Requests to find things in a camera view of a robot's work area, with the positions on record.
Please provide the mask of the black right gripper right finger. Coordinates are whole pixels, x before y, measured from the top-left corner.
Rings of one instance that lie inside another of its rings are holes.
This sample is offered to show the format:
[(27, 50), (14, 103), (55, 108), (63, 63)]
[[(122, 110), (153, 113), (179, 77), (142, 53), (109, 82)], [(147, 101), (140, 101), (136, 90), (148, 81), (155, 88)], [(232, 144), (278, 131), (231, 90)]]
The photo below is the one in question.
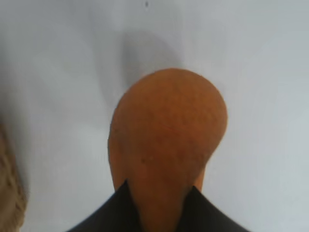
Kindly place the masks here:
[(216, 208), (196, 188), (185, 198), (179, 232), (245, 232), (246, 229)]

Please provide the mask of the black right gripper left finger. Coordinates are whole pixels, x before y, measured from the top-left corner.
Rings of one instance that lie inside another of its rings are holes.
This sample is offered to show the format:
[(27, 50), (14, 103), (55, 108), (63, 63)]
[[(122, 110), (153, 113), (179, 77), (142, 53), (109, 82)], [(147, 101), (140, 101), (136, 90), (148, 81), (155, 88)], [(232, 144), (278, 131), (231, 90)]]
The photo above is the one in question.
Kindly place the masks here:
[(141, 232), (140, 219), (128, 183), (122, 186), (98, 210), (71, 232)]

